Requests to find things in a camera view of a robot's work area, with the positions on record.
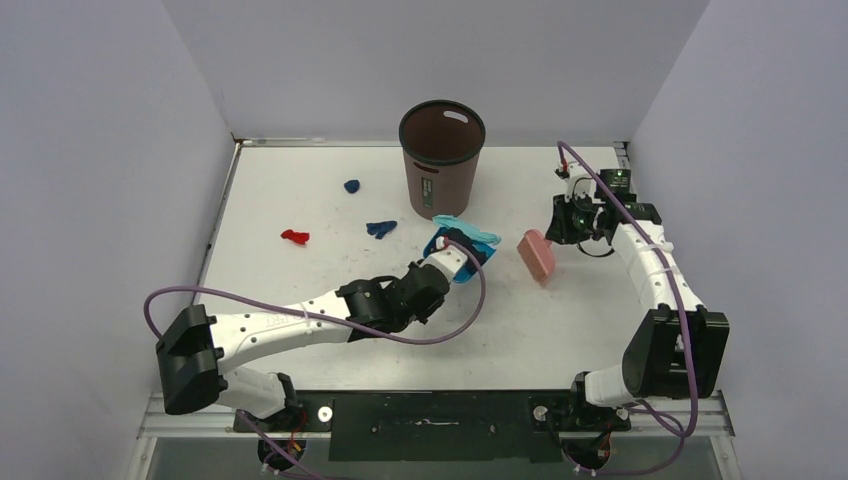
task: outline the red toy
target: red toy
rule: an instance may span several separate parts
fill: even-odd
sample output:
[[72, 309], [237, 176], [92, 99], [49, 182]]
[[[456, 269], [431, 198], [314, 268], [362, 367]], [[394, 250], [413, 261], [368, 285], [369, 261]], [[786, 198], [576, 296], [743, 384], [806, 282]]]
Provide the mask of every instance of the red toy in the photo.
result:
[[309, 241], [309, 233], [307, 232], [295, 232], [292, 229], [288, 229], [285, 232], [280, 234], [281, 237], [291, 240], [292, 242], [298, 245], [306, 245], [306, 242]]

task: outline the dark blue toy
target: dark blue toy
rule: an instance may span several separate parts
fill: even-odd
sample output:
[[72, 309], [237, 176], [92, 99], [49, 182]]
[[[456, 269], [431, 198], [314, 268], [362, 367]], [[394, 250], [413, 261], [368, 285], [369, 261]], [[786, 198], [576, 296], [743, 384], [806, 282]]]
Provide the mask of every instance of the dark blue toy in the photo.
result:
[[368, 228], [368, 235], [374, 235], [377, 237], [377, 240], [382, 240], [387, 233], [397, 227], [397, 222], [389, 220], [387, 222], [366, 223], [365, 227]]
[[347, 190], [347, 193], [356, 193], [359, 190], [359, 180], [345, 182], [345, 190]]

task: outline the trash can label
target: trash can label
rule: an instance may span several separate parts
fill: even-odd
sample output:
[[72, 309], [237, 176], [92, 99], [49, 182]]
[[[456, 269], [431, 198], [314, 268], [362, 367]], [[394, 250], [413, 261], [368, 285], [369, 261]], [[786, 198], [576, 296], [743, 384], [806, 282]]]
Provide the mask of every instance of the trash can label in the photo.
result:
[[421, 196], [424, 198], [424, 208], [433, 208], [433, 181], [421, 177]]

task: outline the blue object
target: blue object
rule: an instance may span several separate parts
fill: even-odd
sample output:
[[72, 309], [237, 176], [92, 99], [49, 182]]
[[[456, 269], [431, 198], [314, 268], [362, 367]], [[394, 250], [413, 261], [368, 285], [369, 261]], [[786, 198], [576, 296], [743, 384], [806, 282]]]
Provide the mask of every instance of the blue object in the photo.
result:
[[394, 220], [365, 224], [365, 228], [368, 229], [368, 235], [374, 235], [377, 240], [382, 240], [383, 237], [385, 237], [387, 233], [394, 230], [395, 227], [397, 227], [397, 222]]
[[[430, 254], [433, 253], [436, 250], [436, 239], [441, 237], [445, 233], [447, 233], [447, 231], [448, 231], [448, 229], [445, 228], [445, 227], [441, 227], [441, 228], [439, 228], [439, 230], [436, 231], [436, 234], [433, 235], [433, 238], [431, 238], [430, 241], [427, 242], [427, 245], [424, 247], [424, 258], [429, 257]], [[480, 253], [482, 253], [483, 255], [486, 256], [486, 259], [483, 260], [482, 262], [480, 262], [480, 265], [484, 265], [487, 260], [492, 258], [492, 255], [494, 255], [495, 251], [496, 251], [488, 243], [479, 242], [479, 241], [474, 240], [474, 239], [471, 239], [471, 245], [474, 247], [475, 250], [477, 250], [478, 252], [480, 252]], [[474, 276], [474, 273], [471, 273], [471, 270], [468, 269], [468, 262], [466, 262], [465, 266], [462, 267], [462, 269], [460, 269], [458, 272], [456, 272], [456, 275], [453, 277], [453, 281], [455, 283], [465, 283], [465, 282], [471, 280], [471, 277]]]
[[359, 190], [359, 180], [345, 182], [345, 190], [347, 190], [347, 193], [356, 193]]
[[476, 242], [487, 243], [489, 245], [497, 245], [501, 243], [501, 237], [494, 233], [481, 232], [479, 228], [470, 223], [454, 217], [453, 215], [436, 215], [433, 217], [433, 223], [444, 228], [456, 228], [462, 233], [468, 235], [468, 238]]

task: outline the screw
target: screw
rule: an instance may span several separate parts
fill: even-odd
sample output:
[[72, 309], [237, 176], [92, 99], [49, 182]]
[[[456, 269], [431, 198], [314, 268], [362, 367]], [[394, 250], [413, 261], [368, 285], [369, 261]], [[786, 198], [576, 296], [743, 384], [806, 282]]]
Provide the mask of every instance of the screw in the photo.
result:
[[533, 409], [533, 418], [537, 421], [544, 422], [545, 415], [547, 415], [548, 409], [544, 405], [539, 405], [538, 407]]
[[327, 423], [333, 418], [333, 409], [330, 407], [321, 407], [318, 409], [318, 420], [322, 423]]

